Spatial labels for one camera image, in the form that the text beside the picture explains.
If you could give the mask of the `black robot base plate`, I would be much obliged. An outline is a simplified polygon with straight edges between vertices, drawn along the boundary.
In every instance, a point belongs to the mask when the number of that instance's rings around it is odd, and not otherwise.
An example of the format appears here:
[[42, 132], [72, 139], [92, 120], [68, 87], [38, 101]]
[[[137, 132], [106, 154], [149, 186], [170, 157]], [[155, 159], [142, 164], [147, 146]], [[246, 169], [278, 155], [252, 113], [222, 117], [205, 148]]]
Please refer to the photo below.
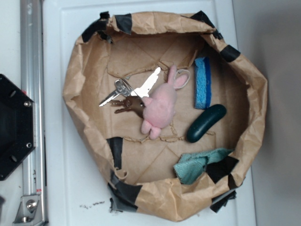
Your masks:
[[6, 180], [35, 148], [34, 102], [0, 75], [0, 179]]

